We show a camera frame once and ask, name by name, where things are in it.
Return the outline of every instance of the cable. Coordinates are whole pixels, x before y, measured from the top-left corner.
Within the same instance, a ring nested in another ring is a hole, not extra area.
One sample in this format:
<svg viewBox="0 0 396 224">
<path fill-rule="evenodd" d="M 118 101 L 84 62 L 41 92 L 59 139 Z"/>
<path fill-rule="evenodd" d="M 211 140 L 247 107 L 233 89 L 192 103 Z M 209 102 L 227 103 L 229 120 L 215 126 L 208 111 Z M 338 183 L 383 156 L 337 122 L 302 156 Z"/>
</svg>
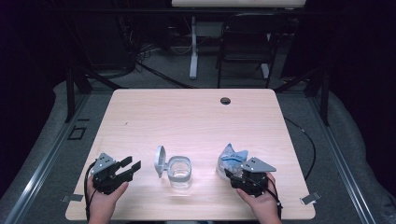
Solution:
<svg viewBox="0 0 396 224">
<path fill-rule="evenodd" d="M 85 173 L 85 179 L 84 179 L 84 197 L 85 197 L 85 215 L 87 216 L 87 221 L 90 221 L 90 205 L 91 205 L 91 200 L 93 195 L 91 196 L 91 198 L 88 198 L 88 188 L 87 188 L 87 182 L 88 182 L 88 175 L 90 174 L 90 170 L 92 169 L 92 167 L 96 164 L 96 161 L 94 161 L 89 167 L 87 172 Z"/>
<path fill-rule="evenodd" d="M 248 180 L 250 180 L 251 182 L 253 182 L 254 184 L 260 186 L 262 189 L 265 189 L 265 191 L 267 191 L 276 201 L 276 207 L 277 207 L 277 216 L 279 218 L 282 218 L 282 203 L 280 202 L 279 198 L 277 197 L 277 190 L 276 190 L 276 186 L 275 183 L 272 181 L 272 179 L 268 178 L 267 179 L 272 183 L 272 185 L 274 186 L 274 190 L 275 193 L 273 193 L 271 190 L 269 190 L 268 188 L 265 188 L 263 185 L 261 185 L 260 183 L 258 183 L 257 181 L 253 180 L 252 178 L 249 178 Z"/>
<path fill-rule="evenodd" d="M 190 35 L 192 36 L 192 31 L 191 31 L 191 28 L 190 28 L 190 26 L 189 26 L 189 23 L 187 22 L 187 20 L 186 20 L 185 17 L 183 17 L 183 20 L 184 20 L 184 22 L 186 22 L 186 26 L 187 26 L 187 28 L 188 28 L 189 31 L 190 31 Z M 184 50 L 183 52 L 178 52 L 176 49 L 180 49 L 180 48 L 187 48 L 187 50 Z M 188 53 L 188 52 L 191 50 L 191 48 L 192 48 L 192 44 L 190 44 L 189 46 L 185 46 L 185 47 L 174 47 L 174 46 L 171 46 L 170 49 L 171 49 L 175 54 L 182 55 L 182 54 Z"/>
<path fill-rule="evenodd" d="M 185 88 L 185 89 L 198 89 L 198 88 L 196 88 L 194 86 L 187 85 L 187 84 L 181 83 L 179 81 L 176 81 L 176 80 L 174 80 L 174 79 L 172 79 L 172 78 L 170 78 L 170 77 L 168 77 L 168 76 L 166 76 L 166 75 L 164 75 L 164 74 L 162 74 L 162 73 L 160 73 L 160 72 L 158 72 L 158 71 L 156 71 L 156 70 L 154 70 L 154 69 L 152 69 L 150 67 L 145 66 L 144 64 L 142 64 L 139 61 L 136 61 L 136 63 L 139 64 L 144 69 L 148 70 L 150 73 L 154 74 L 155 76 L 161 77 L 165 81 L 167 81 L 167 82 L 169 82 L 169 83 L 171 83 L 171 84 L 173 84 L 173 85 L 175 85 L 175 86 L 177 86 L 179 88 L 181 87 L 181 88 Z"/>
<path fill-rule="evenodd" d="M 306 173 L 306 175 L 305 175 L 305 177 L 304 177 L 304 180 L 307 180 L 308 179 L 308 177 L 309 177 L 309 175 L 311 174 L 311 172 L 312 172 L 312 169 L 314 168 L 314 165 L 315 165 L 315 161 L 317 160 L 317 148 L 315 147 L 315 143 L 314 143 L 314 141 L 312 140 L 312 138 L 308 135 L 308 133 L 302 128 L 302 127 L 300 127 L 299 125 L 297 125 L 296 123 L 294 123 L 293 121 L 291 121 L 290 119 L 288 119 L 288 118 L 285 118 L 285 117 L 283 117 L 285 120 L 287 120 L 288 122 L 290 122 L 290 123 L 292 123 L 294 126 L 296 126 L 297 128 L 299 128 L 300 130 L 301 130 L 301 132 L 303 132 L 303 134 L 305 134 L 305 136 L 308 138 L 308 140 L 311 142 L 311 144 L 312 144 L 312 148 L 313 148 L 313 151 L 314 151 L 314 158 L 312 159 L 312 163 L 311 163 L 311 167 L 309 167 L 309 170 L 308 170 L 308 173 Z"/>
<path fill-rule="evenodd" d="M 105 77 L 107 79 L 112 79 L 112 78 L 116 78 L 116 77 L 125 77 L 126 75 L 132 73 L 134 71 L 134 68 L 126 68 L 123 71 L 121 71 L 120 73 L 117 74 L 112 74 L 112 75 L 104 75 L 104 74 L 99 74 L 101 77 Z"/>
</svg>

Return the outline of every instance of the gray floor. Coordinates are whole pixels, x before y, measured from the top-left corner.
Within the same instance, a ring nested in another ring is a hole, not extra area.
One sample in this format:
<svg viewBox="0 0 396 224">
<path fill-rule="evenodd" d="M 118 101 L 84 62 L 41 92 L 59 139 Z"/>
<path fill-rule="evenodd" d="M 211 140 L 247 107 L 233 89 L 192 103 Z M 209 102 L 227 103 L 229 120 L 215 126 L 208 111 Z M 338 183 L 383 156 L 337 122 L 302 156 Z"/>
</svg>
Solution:
<svg viewBox="0 0 396 224">
<path fill-rule="evenodd" d="M 270 86 L 272 89 L 283 83 L 279 74 L 288 44 L 284 43 L 279 51 Z M 146 54 L 149 57 L 143 64 L 197 88 L 216 88 L 216 48 L 203 43 L 199 55 L 198 78 L 195 80 L 189 79 L 189 53 L 180 55 L 155 49 L 150 55 Z M 131 89 L 176 88 L 139 66 L 136 68 L 127 76 L 111 80 Z M 260 70 L 245 66 L 237 68 L 229 65 L 226 71 L 230 76 L 238 72 L 247 74 L 248 71 L 256 73 L 254 76 L 261 75 Z M 78 112 L 69 124 L 64 124 L 67 112 L 65 84 L 54 89 L 57 99 L 49 120 L 20 173 L 0 201 L 1 223 L 71 222 L 64 217 L 67 203 L 61 202 L 61 199 L 74 191 L 112 93 L 109 87 L 98 81 L 92 79 L 90 82 L 92 94 L 81 95 L 77 91 Z M 236 83 L 237 86 L 232 80 L 226 80 L 223 88 L 263 87 L 263 83 L 257 81 L 243 83 L 242 86 L 239 80 Z M 365 161 L 360 132 L 342 103 L 331 94 L 331 126 L 325 127 L 318 118 L 318 99 L 305 98 L 303 89 L 304 83 L 301 83 L 277 97 L 285 118 L 304 128 L 315 143 L 317 159 L 306 184 L 310 192 L 317 191 L 322 198 L 315 204 L 317 214 L 312 220 L 284 220 L 284 223 L 396 223 L 396 201 L 375 181 Z M 306 174 L 313 160 L 313 146 L 299 128 L 285 122 L 302 171 Z M 67 140 L 74 125 L 86 129 L 81 140 Z M 37 177 L 42 184 L 29 189 L 29 181 Z"/>
</svg>

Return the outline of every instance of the hand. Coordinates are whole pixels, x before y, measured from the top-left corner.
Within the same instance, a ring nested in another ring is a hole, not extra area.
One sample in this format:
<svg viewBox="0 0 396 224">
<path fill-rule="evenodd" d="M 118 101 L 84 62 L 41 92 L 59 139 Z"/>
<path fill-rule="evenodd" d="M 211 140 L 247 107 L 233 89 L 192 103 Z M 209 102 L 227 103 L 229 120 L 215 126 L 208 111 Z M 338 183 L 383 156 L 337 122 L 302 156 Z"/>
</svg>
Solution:
<svg viewBox="0 0 396 224">
<path fill-rule="evenodd" d="M 275 184 L 274 177 L 267 173 L 267 177 Z M 268 189 L 275 193 L 275 187 L 268 181 Z M 276 224 L 282 223 L 277 216 L 277 206 L 275 198 L 268 192 L 264 192 L 257 198 L 246 194 L 243 190 L 237 189 L 238 195 L 250 206 L 253 215 L 260 221 L 261 224 Z"/>
<path fill-rule="evenodd" d="M 87 191 L 89 198 L 92 197 L 90 204 L 90 222 L 94 224 L 108 223 L 113 216 L 116 202 L 120 196 L 128 189 L 128 182 L 122 183 L 114 192 L 109 195 L 95 192 L 93 187 L 93 177 L 90 176 L 87 183 Z"/>
</svg>

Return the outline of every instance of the dark background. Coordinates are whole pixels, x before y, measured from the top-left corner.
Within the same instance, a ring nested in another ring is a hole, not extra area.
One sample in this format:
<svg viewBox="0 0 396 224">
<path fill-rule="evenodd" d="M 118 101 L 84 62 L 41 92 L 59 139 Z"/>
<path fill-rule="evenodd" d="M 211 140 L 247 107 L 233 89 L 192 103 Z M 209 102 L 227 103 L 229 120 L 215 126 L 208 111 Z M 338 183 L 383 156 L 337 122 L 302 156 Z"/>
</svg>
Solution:
<svg viewBox="0 0 396 224">
<path fill-rule="evenodd" d="M 0 4 L 0 149 L 3 158 L 0 194 L 3 195 L 50 114 L 55 100 L 53 87 L 65 80 L 70 69 L 61 46 L 88 67 L 126 68 L 134 65 L 128 58 L 117 21 L 111 18 L 104 19 L 99 28 L 94 19 L 81 21 L 79 18 L 75 19 L 76 24 L 80 23 L 78 27 L 66 27 L 62 21 L 40 10 L 50 5 L 45 1 Z M 349 6 L 356 4 L 317 0 L 307 1 L 306 8 L 342 11 Z M 161 2 L 160 7 L 169 7 L 169 1 Z M 346 24 L 347 44 L 329 69 L 331 91 L 343 101 L 357 122 L 365 141 L 367 161 L 378 181 L 396 195 L 396 6 L 392 1 L 375 1 L 368 7 L 358 4 L 357 8 L 359 13 L 347 18 L 353 22 L 301 20 L 282 76 L 301 76 L 317 67 L 338 28 Z M 152 28 L 163 28 L 169 20 L 144 18 L 141 24 L 150 25 L 140 29 L 149 34 L 161 30 Z M 100 36 L 87 32 L 88 27 L 105 32 L 109 36 L 106 44 L 101 44 Z M 71 36 L 70 29 L 76 29 L 80 36 Z M 156 36 L 155 41 L 166 47 L 166 35 L 149 36 Z M 124 53 L 117 57 L 94 57 L 106 55 L 106 48 Z"/>
</svg>

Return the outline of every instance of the desk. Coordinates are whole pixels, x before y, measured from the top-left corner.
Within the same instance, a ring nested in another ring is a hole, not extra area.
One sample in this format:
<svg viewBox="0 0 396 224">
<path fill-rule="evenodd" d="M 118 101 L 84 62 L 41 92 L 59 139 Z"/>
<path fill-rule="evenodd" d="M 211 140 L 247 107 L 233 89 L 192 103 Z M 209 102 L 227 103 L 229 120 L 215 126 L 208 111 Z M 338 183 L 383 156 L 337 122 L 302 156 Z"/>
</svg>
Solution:
<svg viewBox="0 0 396 224">
<path fill-rule="evenodd" d="M 172 0 L 173 7 L 283 7 L 295 8 L 304 7 L 305 0 Z M 196 42 L 196 20 L 191 20 L 191 66 L 190 79 L 197 78 L 198 53 Z M 262 64 L 262 75 L 268 75 L 267 64 Z"/>
<path fill-rule="evenodd" d="M 223 105 L 220 99 L 231 103 Z M 228 143 L 247 149 L 272 166 L 284 219 L 310 219 L 312 204 L 276 95 L 272 90 L 118 90 L 110 100 L 75 194 L 83 194 L 88 166 L 105 152 L 117 161 L 133 156 L 142 161 L 120 198 L 114 219 L 122 220 L 248 220 L 250 208 L 229 181 L 216 173 L 218 156 Z M 154 168 L 156 148 L 167 159 L 191 160 L 192 183 L 186 191 L 170 187 Z M 85 219 L 85 202 L 70 202 L 66 217 Z"/>
</svg>

